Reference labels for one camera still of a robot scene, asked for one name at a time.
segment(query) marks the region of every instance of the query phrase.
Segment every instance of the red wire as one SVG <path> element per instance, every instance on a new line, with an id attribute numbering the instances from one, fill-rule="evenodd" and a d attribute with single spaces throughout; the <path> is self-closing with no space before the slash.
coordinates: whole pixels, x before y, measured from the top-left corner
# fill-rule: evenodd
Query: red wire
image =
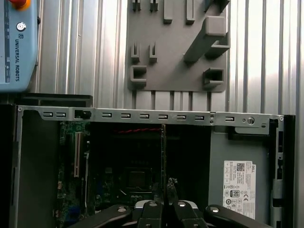
<path id="1" fill-rule="evenodd" d="M 127 133 L 138 133 L 138 132 L 156 132 L 160 130 L 161 130 L 160 128 L 140 128 L 140 129 L 125 130 L 125 131 L 115 130 L 114 132 L 119 134 L 127 134 Z"/>

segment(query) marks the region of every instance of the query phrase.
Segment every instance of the red button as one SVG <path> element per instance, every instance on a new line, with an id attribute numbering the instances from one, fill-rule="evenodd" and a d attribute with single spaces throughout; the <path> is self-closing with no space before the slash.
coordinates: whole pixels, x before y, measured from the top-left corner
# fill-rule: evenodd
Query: red button
<path id="1" fill-rule="evenodd" d="M 11 3 L 15 5 L 15 7 L 22 7 L 27 3 L 27 0 L 9 0 Z"/>

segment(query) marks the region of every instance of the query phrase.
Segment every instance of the silver wall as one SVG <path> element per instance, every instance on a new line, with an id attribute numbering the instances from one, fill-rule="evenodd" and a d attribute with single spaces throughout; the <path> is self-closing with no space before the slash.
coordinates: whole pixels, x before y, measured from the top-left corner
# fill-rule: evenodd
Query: silver wall
<path id="1" fill-rule="evenodd" d="M 297 114 L 296 160 L 304 164 L 304 2 L 231 0 L 229 83 L 213 94 L 126 88 L 127 4 L 41 0 L 32 91 L 93 95 L 94 107 L 102 108 Z M 296 174 L 304 180 L 304 165 Z M 298 185 L 297 224 L 304 227 L 304 181 Z"/>

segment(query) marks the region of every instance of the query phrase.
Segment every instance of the motherboard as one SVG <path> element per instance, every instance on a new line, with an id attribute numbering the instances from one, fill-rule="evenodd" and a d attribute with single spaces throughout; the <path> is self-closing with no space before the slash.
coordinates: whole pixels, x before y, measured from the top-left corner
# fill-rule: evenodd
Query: motherboard
<path id="1" fill-rule="evenodd" d="M 162 135 L 160 126 L 60 122 L 56 227 L 115 204 L 161 200 Z"/>
<path id="2" fill-rule="evenodd" d="M 69 227 L 88 216 L 86 190 L 90 154 L 89 124 L 60 123 L 57 203 L 54 211 L 57 228 Z"/>

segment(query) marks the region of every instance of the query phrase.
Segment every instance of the qr code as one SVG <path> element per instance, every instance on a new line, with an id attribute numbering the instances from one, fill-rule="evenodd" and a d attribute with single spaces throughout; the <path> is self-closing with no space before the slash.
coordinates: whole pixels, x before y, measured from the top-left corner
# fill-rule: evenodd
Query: qr code
<path id="1" fill-rule="evenodd" d="M 238 163 L 237 164 L 237 171 L 244 172 L 245 171 L 245 163 Z"/>

